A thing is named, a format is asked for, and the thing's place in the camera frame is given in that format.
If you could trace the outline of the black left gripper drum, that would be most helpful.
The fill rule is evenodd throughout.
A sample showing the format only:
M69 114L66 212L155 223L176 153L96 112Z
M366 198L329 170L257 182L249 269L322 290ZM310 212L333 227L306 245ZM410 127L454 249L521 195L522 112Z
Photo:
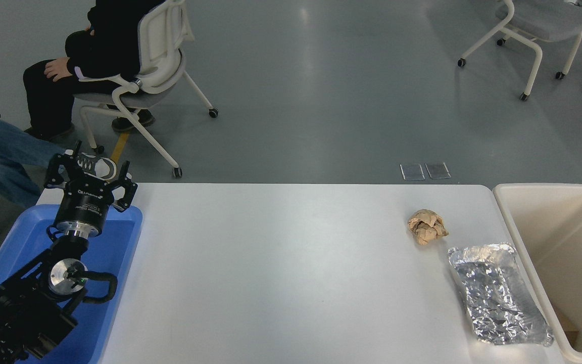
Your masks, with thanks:
M74 231L78 225L102 231L113 201L111 185L104 180L96 177L70 180L63 189L55 226L59 231Z

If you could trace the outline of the person's left hand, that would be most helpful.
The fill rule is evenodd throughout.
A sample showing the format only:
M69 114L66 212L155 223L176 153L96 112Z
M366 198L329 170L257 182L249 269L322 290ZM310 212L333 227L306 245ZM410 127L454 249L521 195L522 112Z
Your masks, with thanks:
M69 60L70 58L68 56L64 56L47 62L43 71L44 76L52 81L58 81L62 78L73 76L68 68Z

